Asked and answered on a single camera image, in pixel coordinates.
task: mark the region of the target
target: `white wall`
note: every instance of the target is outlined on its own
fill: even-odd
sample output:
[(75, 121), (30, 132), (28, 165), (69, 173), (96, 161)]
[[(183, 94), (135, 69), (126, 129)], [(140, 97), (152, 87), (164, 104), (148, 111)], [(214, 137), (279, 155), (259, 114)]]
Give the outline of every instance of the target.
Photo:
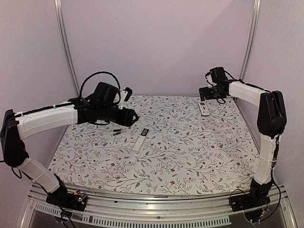
[[(283, 92), (287, 126), (275, 178), (286, 187), (299, 227), (304, 227), (304, 2), (262, 1), (256, 40), (245, 81)], [(255, 128), (255, 108), (240, 103)]]
[[(63, 1), (79, 82), (96, 71), (114, 73), (142, 95), (198, 95), (204, 75), (224, 66), (238, 75), (253, 1)], [(96, 77), (85, 87), (91, 93)]]
[[(26, 111), (75, 96), (53, 1), (0, 2), (0, 85), (1, 123), (7, 109)], [(47, 166), (62, 131), (53, 129), (26, 140), (30, 156)], [(31, 182), (17, 179), (4, 163), (0, 172), (0, 227), (16, 228)]]

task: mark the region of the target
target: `leaf pattern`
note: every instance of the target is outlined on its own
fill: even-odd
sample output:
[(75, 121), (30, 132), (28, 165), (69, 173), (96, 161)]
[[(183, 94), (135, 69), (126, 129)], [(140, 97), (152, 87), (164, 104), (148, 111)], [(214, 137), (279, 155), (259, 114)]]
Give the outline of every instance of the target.
[[(64, 182), (104, 190), (188, 195), (247, 190), (258, 152), (233, 99), (207, 101), (201, 116), (198, 97), (133, 96), (129, 108), (140, 116), (132, 127), (111, 123), (71, 125), (49, 170)], [(132, 148), (150, 129), (138, 153)], [(113, 136), (114, 129), (122, 133)]]

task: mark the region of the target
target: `aluminum frame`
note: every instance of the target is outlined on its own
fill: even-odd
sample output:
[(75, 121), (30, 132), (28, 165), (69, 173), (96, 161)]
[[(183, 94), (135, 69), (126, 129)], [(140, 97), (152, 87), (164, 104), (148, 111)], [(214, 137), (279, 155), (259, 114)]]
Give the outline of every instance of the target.
[(74, 91), (75, 91), (76, 95), (79, 96), (80, 87), (79, 87), (78, 79), (76, 77), (75, 68), (74, 68), (74, 64), (73, 64), (73, 60), (72, 60), (72, 56), (71, 56), (71, 52), (70, 52), (70, 47), (69, 47), (68, 40), (67, 40), (67, 31), (66, 31), (65, 22), (63, 19), (61, 0), (54, 0), (54, 3), (55, 3), (56, 17), (57, 17), (62, 47), (63, 47), (63, 51), (64, 51), (65, 57), (66, 57), (66, 64), (67, 64), (67, 67), (68, 67), (68, 70), (70, 73)]
[(256, 31), (257, 31), (256, 29), (257, 29), (257, 24), (258, 24), (258, 18), (260, 15), (260, 7), (261, 7), (261, 0), (255, 0), (254, 6), (253, 6), (253, 11), (252, 11), (251, 26), (250, 26), (250, 33), (249, 33), (249, 38), (248, 38), (248, 42), (247, 42), (247, 48), (246, 48), (240, 76), (239, 76), (239, 78), (242, 80), (244, 80), (245, 76), (246, 76), (246, 72), (248, 69), (249, 60), (250, 60), (250, 56), (251, 56), (251, 52), (252, 52), (252, 48), (253, 48), (253, 43), (254, 43), (254, 40), (256, 37)]
[[(161, 227), (162, 224), (167, 224), (168, 227), (173, 227), (172, 224), (177, 223), (196, 223), (206, 220), (216, 220), (224, 218), (243, 211), (232, 212), (229, 205), (230, 194), (214, 194), (214, 195), (181, 195), (181, 196), (165, 196), (165, 195), (141, 195), (133, 193), (113, 192), (108, 190), (91, 191), (89, 188), (84, 188), (76, 185), (66, 185), (68, 191), (81, 190), (88, 194), (87, 207), (84, 212), (71, 211), (73, 213), (72, 220), (76, 222), (87, 223), (87, 218), (91, 217), (91, 221), (104, 220), (117, 223), (134, 224), (136, 227), (143, 227), (145, 224), (157, 224)], [(288, 228), (297, 227), (291, 205), (289, 203), (287, 193), (280, 185), (282, 192), (282, 208), (286, 208), (285, 221)], [(271, 205), (275, 205), (279, 199), (279, 193), (276, 187), (273, 187), (269, 196)], [(28, 209), (25, 214), (24, 222), (21, 228), (28, 228), (30, 217), (33, 210), (39, 204), (52, 209), (59, 209), (54, 205), (47, 204), (45, 192), (37, 185), (33, 184), (28, 195)]]

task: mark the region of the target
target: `white remote control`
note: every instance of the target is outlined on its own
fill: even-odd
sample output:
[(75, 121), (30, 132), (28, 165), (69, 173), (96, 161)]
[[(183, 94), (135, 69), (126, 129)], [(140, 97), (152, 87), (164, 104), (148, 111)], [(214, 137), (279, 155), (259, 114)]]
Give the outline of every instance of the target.
[(205, 102), (202, 102), (202, 101), (199, 102), (199, 109), (200, 109), (200, 112), (201, 112), (202, 116), (210, 115), (208, 107), (207, 107)]
[(132, 151), (135, 152), (135, 153), (139, 153), (139, 151), (141, 150), (144, 142), (146, 141), (146, 138), (147, 138), (147, 135), (149, 133), (149, 129), (147, 128), (144, 128), (142, 130), (142, 133), (141, 135), (139, 136), (138, 140), (136, 141)]

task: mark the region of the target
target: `wire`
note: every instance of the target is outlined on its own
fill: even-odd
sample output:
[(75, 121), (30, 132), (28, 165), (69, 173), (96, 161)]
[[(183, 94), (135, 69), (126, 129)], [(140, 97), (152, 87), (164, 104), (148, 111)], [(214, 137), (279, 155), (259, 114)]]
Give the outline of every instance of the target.
[(18, 170), (18, 171), (19, 171), (19, 176), (18, 176), (18, 174), (17, 174), (17, 173), (15, 173), (15, 171), (14, 171), (14, 168), (13, 168), (13, 167), (11, 168), (11, 170), (12, 170), (13, 174), (14, 174), (16, 177), (18, 177), (19, 179), (22, 179), (22, 173), (21, 173), (21, 171), (20, 171), (20, 170)]
[(111, 76), (115, 79), (115, 81), (116, 81), (116, 83), (117, 83), (117, 86), (118, 86), (118, 90), (119, 90), (119, 91), (118, 91), (119, 100), (118, 100), (118, 102), (114, 103), (114, 105), (119, 104), (119, 102), (120, 102), (120, 100), (121, 100), (121, 95), (120, 95), (120, 84), (119, 84), (119, 81), (118, 81), (117, 77), (116, 77), (114, 74), (112, 74), (112, 73), (110, 73), (110, 72), (107, 72), (107, 71), (98, 71), (98, 72), (96, 72), (96, 73), (90, 75), (89, 77), (87, 77), (87, 78), (84, 80), (84, 82), (82, 83), (81, 87), (80, 87), (79, 98), (82, 97), (82, 91), (83, 91), (83, 89), (84, 89), (84, 86), (85, 86), (86, 82), (87, 82), (90, 78), (92, 78), (92, 77), (94, 77), (95, 75), (98, 75), (98, 74), (111, 75)]
[(277, 183), (275, 182), (275, 179), (274, 179), (274, 169), (271, 170), (271, 179), (272, 179), (274, 185), (276, 186), (276, 188), (277, 188), (278, 191), (279, 191), (279, 201), (278, 201), (278, 203), (277, 203), (275, 209), (273, 210), (273, 212), (271, 212), (271, 214), (270, 214), (268, 217), (266, 217), (266, 218), (264, 218), (264, 219), (261, 219), (261, 222), (262, 222), (262, 221), (265, 221), (266, 219), (269, 219), (269, 218), (276, 212), (276, 210), (278, 209), (278, 207), (280, 206), (280, 203), (281, 203), (281, 196), (282, 196), (282, 193), (281, 193), (280, 187), (279, 187), (279, 186), (277, 185)]
[[(74, 225), (74, 223), (72, 222), (71, 218), (70, 218), (69, 216), (67, 216), (67, 218), (68, 218), (68, 220), (70, 221), (70, 223), (72, 224), (73, 228), (76, 228), (75, 225)], [(63, 215), (62, 215), (62, 213), (61, 213), (61, 224), (64, 225), (66, 228), (69, 228), (69, 227), (65, 224), (65, 222), (63, 221)]]
[(226, 104), (226, 101), (223, 98), (217, 98), (217, 102), (221, 105)]
[(235, 78), (234, 78), (228, 71), (224, 70), (224, 72), (225, 72), (226, 74), (228, 74), (232, 79), (235, 80)]
[(233, 194), (235, 191), (240, 191), (240, 192), (242, 192), (244, 195), (246, 195), (246, 193), (245, 193), (243, 190), (241, 190), (241, 189), (235, 189), (235, 190), (233, 190), (232, 193), (230, 194), (230, 196), (229, 196), (229, 201), (230, 201), (230, 198), (231, 198), (232, 194)]

